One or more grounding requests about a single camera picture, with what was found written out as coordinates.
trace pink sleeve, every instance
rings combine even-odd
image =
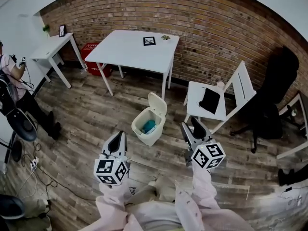
[[[194,161],[192,167],[192,199],[199,205],[205,230],[254,231],[243,218],[232,210],[220,209],[215,200],[217,192],[211,183],[211,174],[200,168]]]
[[[211,208],[220,209],[216,200],[214,199],[217,192],[211,183],[211,174],[202,169],[196,162],[192,161],[193,169],[193,192],[192,199],[197,205]]]
[[[96,206],[101,218],[81,229],[81,231],[116,231],[124,229],[128,215],[124,207],[124,194],[127,190],[127,179],[121,185],[113,186],[112,188],[100,184],[100,191],[103,195],[96,198]]]

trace white chair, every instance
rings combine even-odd
[[[167,104],[155,93],[149,93],[150,107],[143,110],[132,122],[131,129],[137,137],[146,145],[152,146],[160,138],[163,133],[164,124],[166,122]],[[155,130],[150,134],[141,132],[144,124],[149,120],[154,120],[156,124]]]
[[[226,115],[224,93],[231,83],[233,84],[236,107],[228,115]],[[199,102],[202,101],[204,97],[205,88],[209,88],[220,94],[220,99],[215,114],[199,106]],[[248,101],[252,99],[255,94],[256,91],[252,87],[245,62],[242,61],[224,88],[193,81],[189,82],[188,92],[184,101],[184,105],[187,104],[187,115],[184,121],[187,122],[190,116],[197,116],[199,120],[201,117],[204,117],[222,121],[213,130],[211,130],[213,134],[246,103],[248,103]]]

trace trash bin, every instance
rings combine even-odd
[[[90,54],[92,50],[95,49],[95,47],[98,45],[98,43],[87,43],[81,50],[81,58],[82,60],[86,63],[88,67],[88,72],[92,75],[96,76],[101,76],[101,73],[96,65],[96,63],[92,62],[86,62],[85,59],[86,57]],[[111,75],[111,67],[110,65],[107,65],[104,69],[103,72],[106,77],[109,77]]]
[[[131,128],[137,137],[146,145],[152,146],[162,135],[166,121],[167,104],[156,94],[149,93],[150,107],[143,110],[132,122]],[[156,128],[149,134],[142,132],[148,121],[155,121]]]

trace trash bin lid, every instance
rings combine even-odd
[[[158,116],[166,116],[167,104],[166,102],[158,97],[155,93],[149,93],[149,105],[153,112]]]

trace table leg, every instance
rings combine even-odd
[[[77,44],[76,44],[76,42],[75,42],[75,40],[74,40],[74,38],[73,38],[73,35],[71,36],[70,41],[71,41],[71,44],[72,44],[72,46],[73,46],[73,49],[74,49],[74,51],[75,51],[75,54],[76,54],[76,56],[77,56],[77,58],[78,58],[78,60],[79,60],[79,62],[80,62],[80,64],[81,64],[81,66],[82,66],[83,68],[85,68],[84,62],[83,62],[83,60],[82,60],[82,58],[81,58],[79,49],[78,49]]]
[[[301,145],[299,145],[299,146],[297,146],[297,147],[295,147],[295,148],[293,148],[293,149],[291,149],[291,150],[289,150],[287,152],[284,152],[284,153],[281,153],[281,154],[277,155],[276,159],[281,159],[281,158],[286,157],[288,155],[292,155],[295,152],[298,152],[300,150],[305,149],[306,147],[308,147],[308,141],[304,142],[303,144],[301,144]]]
[[[96,63],[96,65],[97,65],[97,67],[98,67],[98,69],[99,69],[99,71],[100,71],[100,73],[101,73],[101,75],[102,75],[102,77],[103,77],[103,80],[105,81],[105,84],[106,84],[106,86],[107,86],[107,88],[108,88],[108,90],[109,90],[109,92],[110,92],[110,95],[113,96],[114,94],[112,93],[112,90],[111,90],[111,88],[110,88],[110,86],[109,86],[109,84],[108,84],[108,81],[107,81],[107,79],[106,79],[106,76],[105,76],[105,74],[104,74],[104,72],[103,72],[103,69],[105,68],[105,66],[106,66],[107,64],[103,64],[102,67],[101,67],[100,63]]]
[[[189,117],[190,117],[190,115],[189,115],[189,114],[187,114],[187,115],[186,115],[186,117],[185,117],[184,122],[187,122],[187,121],[188,121],[188,119],[189,119]]]
[[[63,60],[62,60],[60,54],[59,54],[59,53],[56,53],[56,55],[59,57],[60,63],[61,63],[62,65],[64,65],[64,62],[63,62]]]
[[[282,115],[283,113],[285,113],[288,110],[287,106],[289,105],[290,107],[292,107],[299,99],[300,99],[300,95],[297,94],[281,111],[279,111],[279,115]]]
[[[165,99],[165,91],[166,91],[166,80],[167,80],[168,73],[163,74],[163,87],[162,87],[162,99]]]
[[[124,78],[124,76],[123,76],[122,68],[121,68],[121,66],[120,66],[120,65],[118,65],[118,67],[119,67],[119,71],[120,71],[121,78],[123,79],[123,78]]]
[[[52,65],[53,69],[57,72],[58,76],[60,77],[60,79],[63,81],[63,83],[66,85],[67,88],[71,88],[71,84],[67,81],[67,79],[65,78],[65,76],[62,74],[61,70],[58,68],[57,64],[55,63],[55,61],[53,60],[52,57],[50,57],[48,59],[49,63]]]
[[[171,60],[171,63],[170,63],[170,72],[169,72],[169,80],[168,80],[168,89],[170,89],[170,86],[171,86],[171,76],[172,76],[172,68],[173,68],[173,58],[174,58],[174,56],[172,57],[172,60]]]
[[[45,74],[44,71],[40,68],[39,63],[37,62],[37,60],[34,60],[34,59],[33,59],[33,61],[34,61],[35,65],[38,67],[38,69],[41,71],[41,73],[44,75],[45,79],[46,79],[48,82],[51,82],[51,80],[49,79],[49,77],[47,76],[47,74]]]
[[[188,100],[188,91],[187,91],[187,94],[186,94],[186,98],[185,98],[185,101],[184,101],[184,106],[187,104],[187,100]]]

